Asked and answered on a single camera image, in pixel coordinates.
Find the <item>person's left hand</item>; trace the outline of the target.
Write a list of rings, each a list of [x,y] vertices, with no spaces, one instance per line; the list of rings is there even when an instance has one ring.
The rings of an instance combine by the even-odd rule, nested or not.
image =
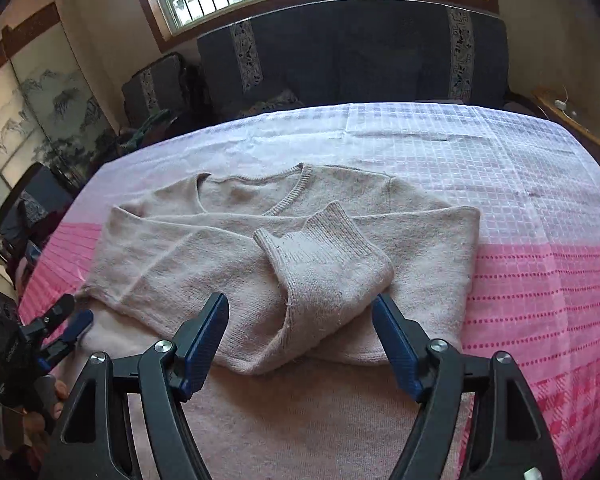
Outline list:
[[[53,420],[57,420],[68,399],[69,388],[62,380],[57,379],[55,376],[46,377],[46,385],[50,385],[51,379],[54,380],[54,393],[50,398],[55,400],[55,403],[45,410],[44,413],[50,415]],[[45,429],[44,416],[39,412],[24,411],[22,426],[24,434],[31,442],[41,441],[50,435]]]

